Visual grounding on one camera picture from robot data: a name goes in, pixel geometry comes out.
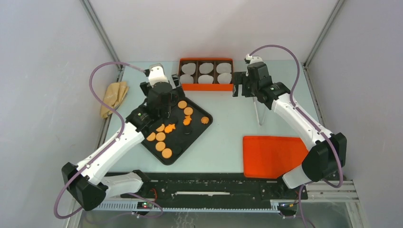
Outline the metal tongs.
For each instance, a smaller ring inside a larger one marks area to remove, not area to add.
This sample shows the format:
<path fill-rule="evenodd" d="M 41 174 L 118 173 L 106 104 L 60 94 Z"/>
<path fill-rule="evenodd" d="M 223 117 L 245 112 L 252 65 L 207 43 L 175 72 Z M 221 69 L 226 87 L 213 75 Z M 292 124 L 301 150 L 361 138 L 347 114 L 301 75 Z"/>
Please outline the metal tongs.
<path fill-rule="evenodd" d="M 262 126 L 266 120 L 267 107 L 259 102 L 256 97 L 253 97 L 253 103 L 258 124 Z"/>

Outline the orange cookie box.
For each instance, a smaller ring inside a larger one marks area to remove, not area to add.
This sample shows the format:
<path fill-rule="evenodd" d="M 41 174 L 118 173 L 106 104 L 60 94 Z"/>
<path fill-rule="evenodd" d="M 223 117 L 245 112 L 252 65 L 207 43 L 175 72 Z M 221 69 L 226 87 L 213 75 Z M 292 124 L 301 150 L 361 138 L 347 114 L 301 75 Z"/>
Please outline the orange cookie box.
<path fill-rule="evenodd" d="M 232 91 L 231 58 L 182 58 L 179 78 L 185 91 Z"/>

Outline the black cookie tray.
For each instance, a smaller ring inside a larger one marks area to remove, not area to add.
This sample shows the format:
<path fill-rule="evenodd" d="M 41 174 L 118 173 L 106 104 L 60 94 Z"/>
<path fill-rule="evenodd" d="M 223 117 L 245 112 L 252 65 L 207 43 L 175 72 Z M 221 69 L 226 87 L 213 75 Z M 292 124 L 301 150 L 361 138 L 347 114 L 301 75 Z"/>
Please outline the black cookie tray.
<path fill-rule="evenodd" d="M 171 116 L 169 119 L 164 121 L 164 125 L 175 124 L 176 129 L 171 133 L 166 134 L 166 139 L 164 140 L 166 147 L 172 149 L 173 146 L 181 146 L 182 153 L 179 155 L 173 154 L 171 158 L 165 159 L 162 157 L 162 152 L 158 152 L 155 149 L 155 145 L 157 143 L 156 140 L 149 142 L 146 139 L 141 142 L 141 144 L 150 152 L 154 157 L 156 157 L 162 164 L 171 165 L 173 164 L 198 138 L 201 136 L 204 131 L 212 124 L 213 117 L 210 113 L 201 108 L 198 104 L 196 104 L 191 99 L 185 97 L 182 98 L 181 101 L 184 100 L 187 102 L 187 106 L 193 109 L 193 114 L 191 115 L 191 123 L 189 126 L 192 128 L 192 133 L 189 135 L 185 135 L 183 133 L 183 120 L 185 119 L 184 110 L 180 109 L 178 106 L 172 108 Z M 208 124 L 202 124 L 201 118 L 208 117 L 210 119 Z"/>

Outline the black sandwich cookie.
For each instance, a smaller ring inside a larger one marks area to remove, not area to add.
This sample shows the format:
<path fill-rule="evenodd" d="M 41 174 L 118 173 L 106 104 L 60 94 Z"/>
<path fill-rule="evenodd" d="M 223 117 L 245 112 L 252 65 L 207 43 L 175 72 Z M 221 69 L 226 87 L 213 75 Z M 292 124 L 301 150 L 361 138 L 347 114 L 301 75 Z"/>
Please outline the black sandwich cookie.
<path fill-rule="evenodd" d="M 191 133 L 192 133 L 192 128 L 191 128 L 190 126 L 188 126 L 188 125 L 184 126 L 184 128 L 183 128 L 183 133 L 184 133 L 185 135 L 191 134 Z"/>
<path fill-rule="evenodd" d="M 172 147 L 172 152 L 173 152 L 173 154 L 175 154 L 175 155 L 179 155 L 179 154 L 182 153 L 182 147 L 181 147 L 181 146 L 178 146 L 178 145 L 173 146 L 173 147 Z"/>

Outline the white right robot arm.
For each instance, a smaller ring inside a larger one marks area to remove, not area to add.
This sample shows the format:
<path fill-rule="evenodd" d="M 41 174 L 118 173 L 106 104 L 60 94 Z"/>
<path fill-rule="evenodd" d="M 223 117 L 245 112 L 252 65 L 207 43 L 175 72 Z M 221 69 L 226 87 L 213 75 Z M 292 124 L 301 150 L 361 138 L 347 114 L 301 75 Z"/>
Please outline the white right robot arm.
<path fill-rule="evenodd" d="M 342 133 L 332 133 L 320 126 L 301 107 L 282 82 L 274 83 L 264 62 L 249 64 L 244 72 L 233 75 L 233 96 L 237 97 L 239 86 L 244 97 L 255 97 L 269 110 L 283 118 L 298 134 L 308 154 L 302 163 L 281 175 L 282 182 L 276 186 L 277 194 L 290 198 L 296 187 L 318 182 L 334 172 L 339 173 L 340 187 L 343 183 L 342 167 L 345 164 L 347 139 Z"/>

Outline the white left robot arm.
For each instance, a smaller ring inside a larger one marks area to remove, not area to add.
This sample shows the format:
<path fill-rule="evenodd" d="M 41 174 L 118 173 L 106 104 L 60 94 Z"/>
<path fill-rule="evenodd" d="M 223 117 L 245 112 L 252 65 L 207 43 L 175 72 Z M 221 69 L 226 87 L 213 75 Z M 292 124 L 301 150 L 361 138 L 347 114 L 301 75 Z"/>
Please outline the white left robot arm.
<path fill-rule="evenodd" d="M 98 207 L 106 198 L 134 193 L 139 198 L 148 196 L 150 184 L 140 171 L 107 179 L 105 175 L 130 149 L 143 142 L 171 117 L 172 110 L 184 92 L 179 78 L 172 76 L 149 76 L 140 88 L 146 96 L 145 102 L 134 109 L 123 126 L 91 155 L 76 165 L 68 162 L 62 169 L 67 190 L 79 203 L 81 209 L 90 211 Z"/>

